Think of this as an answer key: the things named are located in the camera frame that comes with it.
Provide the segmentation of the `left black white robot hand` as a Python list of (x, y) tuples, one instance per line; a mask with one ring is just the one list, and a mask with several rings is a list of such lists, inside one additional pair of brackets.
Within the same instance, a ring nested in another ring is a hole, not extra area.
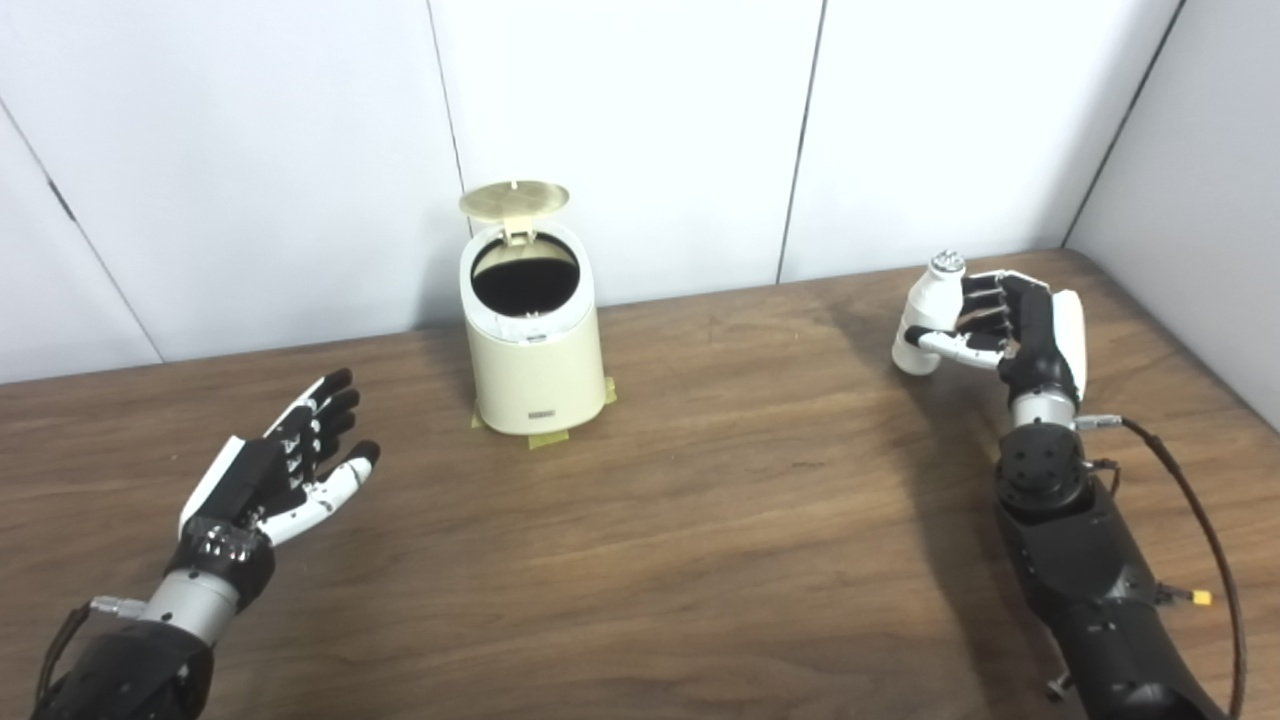
[(227, 583), (238, 611), (256, 601), (276, 547), (325, 521), (372, 475), (378, 443), (362, 439), (337, 457), (358, 402), (355, 374), (342, 368), (287, 404), (262, 434), (232, 436), (180, 510), (166, 570)]

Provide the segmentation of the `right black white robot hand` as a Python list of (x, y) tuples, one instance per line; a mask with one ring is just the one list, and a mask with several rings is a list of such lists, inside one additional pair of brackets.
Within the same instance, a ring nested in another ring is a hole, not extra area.
[(1020, 272), (932, 265), (908, 292), (891, 359), (910, 375), (943, 360), (991, 370), (1012, 398), (1051, 393), (1078, 407), (1088, 379), (1082, 300)]

